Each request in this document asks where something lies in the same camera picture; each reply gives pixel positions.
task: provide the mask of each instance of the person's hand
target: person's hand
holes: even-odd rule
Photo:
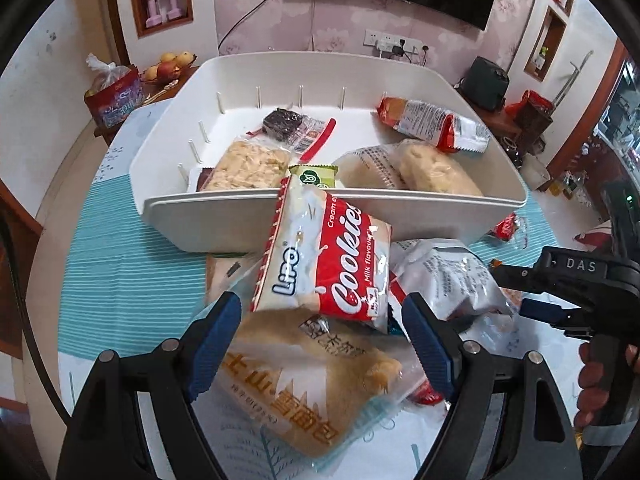
[[[574,426],[584,428],[591,424],[595,413],[604,408],[609,400],[609,392],[598,388],[598,383],[604,375],[604,366],[602,363],[591,360],[589,343],[581,344],[579,352],[584,368],[578,375],[578,386],[582,388],[582,391],[578,396],[578,413],[574,418]],[[630,366],[636,357],[636,352],[638,349],[635,346],[629,345],[626,348],[626,362]],[[640,374],[640,360],[636,362],[634,372]]]

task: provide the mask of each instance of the green snack wrapper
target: green snack wrapper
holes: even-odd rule
[[[322,189],[335,187],[335,175],[338,166],[315,166],[313,164],[299,164],[291,166],[289,171],[300,178],[302,184],[311,184]]]

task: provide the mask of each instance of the blue striped tablecloth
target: blue striped tablecloth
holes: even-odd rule
[[[181,336],[205,286],[205,255],[183,253],[140,219],[129,165],[166,102],[136,110],[104,157],[87,195],[66,262],[60,299],[58,349],[94,360],[105,348],[120,355],[147,352]],[[483,261],[532,266],[556,238],[529,194],[529,245],[484,238],[471,245]]]

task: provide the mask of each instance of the blue gripper pad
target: blue gripper pad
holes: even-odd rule
[[[546,303],[545,301],[522,300],[520,315],[543,323],[557,324],[566,319],[566,313],[560,305]]]
[[[240,298],[235,294],[230,294],[226,303],[216,304],[207,315],[207,317],[218,316],[218,318],[193,357],[191,382],[188,387],[189,402],[196,400],[199,394],[206,392],[211,387],[226,349],[238,329],[241,313]]]
[[[411,295],[402,302],[402,324],[431,386],[451,400],[455,390],[453,361]]]

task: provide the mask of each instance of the pink floral wallpaper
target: pink floral wallpaper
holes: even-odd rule
[[[260,1],[215,0],[218,39]],[[236,28],[220,53],[315,49],[372,55],[377,51],[362,44],[371,28],[422,40],[429,45],[426,65],[455,83],[476,56],[509,68],[533,1],[495,0],[486,31],[480,31],[399,0],[269,0]]]

